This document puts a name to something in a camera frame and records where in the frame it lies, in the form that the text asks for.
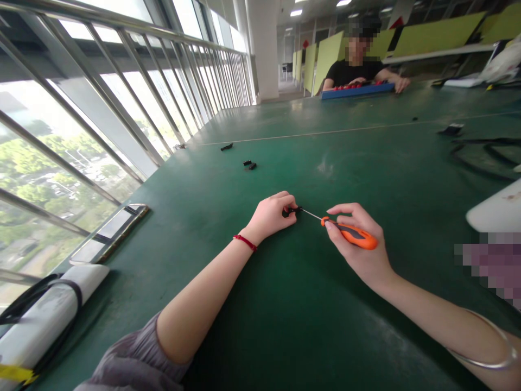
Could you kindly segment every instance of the blue tray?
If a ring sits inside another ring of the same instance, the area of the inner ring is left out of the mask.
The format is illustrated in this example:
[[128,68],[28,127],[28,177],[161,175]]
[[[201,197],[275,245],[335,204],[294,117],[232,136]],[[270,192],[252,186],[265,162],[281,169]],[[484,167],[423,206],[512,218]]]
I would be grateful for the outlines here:
[[395,87],[394,83],[384,83],[380,85],[372,84],[357,89],[324,91],[321,99],[343,98],[346,96],[366,95],[370,93],[389,92]]

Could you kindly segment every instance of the screwdriver shaft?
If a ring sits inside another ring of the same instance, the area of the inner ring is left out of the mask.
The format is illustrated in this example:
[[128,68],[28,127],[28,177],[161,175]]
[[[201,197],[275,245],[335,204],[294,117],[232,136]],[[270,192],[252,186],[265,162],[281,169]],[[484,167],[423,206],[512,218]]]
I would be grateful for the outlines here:
[[322,219],[318,216],[315,216],[314,214],[312,213],[309,213],[306,209],[302,209],[303,212],[306,212],[308,215],[312,215],[314,218],[317,218],[318,220],[322,221]]

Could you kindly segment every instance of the screwdriver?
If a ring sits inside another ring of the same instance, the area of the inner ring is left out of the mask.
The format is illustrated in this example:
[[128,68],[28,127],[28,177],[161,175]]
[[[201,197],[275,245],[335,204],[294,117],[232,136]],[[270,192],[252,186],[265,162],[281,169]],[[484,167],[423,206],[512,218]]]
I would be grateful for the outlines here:
[[374,250],[376,246],[378,245],[378,241],[374,236],[372,236],[370,233],[361,230],[360,228],[355,227],[354,225],[347,225],[347,224],[340,224],[336,221],[331,220],[329,217],[323,217],[320,218],[318,216],[315,216],[314,214],[308,212],[307,210],[303,209],[302,206],[299,206],[298,208],[292,209],[288,208],[288,213],[291,212],[298,212],[303,211],[306,212],[308,215],[313,216],[314,218],[317,218],[320,220],[320,224],[322,226],[326,226],[326,221],[329,221],[331,224],[336,225],[336,227],[342,232],[342,235],[345,237],[345,239],[353,243],[354,245],[357,245],[358,247],[362,247],[366,250]]

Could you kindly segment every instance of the silver bangle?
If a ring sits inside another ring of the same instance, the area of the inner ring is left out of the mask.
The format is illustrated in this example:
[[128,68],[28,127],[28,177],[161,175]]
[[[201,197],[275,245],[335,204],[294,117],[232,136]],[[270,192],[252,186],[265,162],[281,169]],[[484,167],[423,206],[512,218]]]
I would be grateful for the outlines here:
[[503,332],[503,330],[501,330],[499,327],[497,327],[495,324],[493,324],[490,320],[485,318],[483,315],[480,315],[480,314],[478,314],[478,313],[476,313],[474,311],[468,310],[466,308],[464,308],[464,309],[467,310],[468,312],[470,312],[471,314],[477,316],[478,318],[480,318],[484,322],[486,322],[491,328],[494,329],[494,331],[496,333],[498,333],[500,335],[500,337],[503,339],[503,341],[505,341],[505,343],[506,343],[506,345],[507,345],[507,347],[509,349],[509,356],[507,357],[507,359],[505,361],[502,361],[502,362],[500,362],[498,364],[487,364],[487,363],[482,363],[482,362],[479,362],[479,361],[472,360],[472,359],[470,359],[468,357],[462,356],[461,354],[456,353],[454,350],[449,349],[446,346],[445,346],[445,349],[447,349],[449,351],[449,353],[452,354],[454,357],[456,357],[456,358],[458,358],[458,359],[460,359],[462,361],[468,362],[469,364],[476,365],[477,367],[486,368],[486,369],[505,369],[505,368],[508,368],[517,359],[517,351],[516,351],[516,348],[514,348],[512,343],[509,341],[509,339],[506,336],[506,334]]

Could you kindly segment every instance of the yellow tape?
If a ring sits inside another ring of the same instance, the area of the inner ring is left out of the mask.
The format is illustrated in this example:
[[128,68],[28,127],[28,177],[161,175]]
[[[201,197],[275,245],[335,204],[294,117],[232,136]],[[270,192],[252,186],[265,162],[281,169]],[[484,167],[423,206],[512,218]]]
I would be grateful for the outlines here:
[[38,375],[35,375],[32,370],[20,368],[15,365],[0,364],[0,378],[13,380],[17,383],[24,382],[25,385],[31,384],[36,380]]

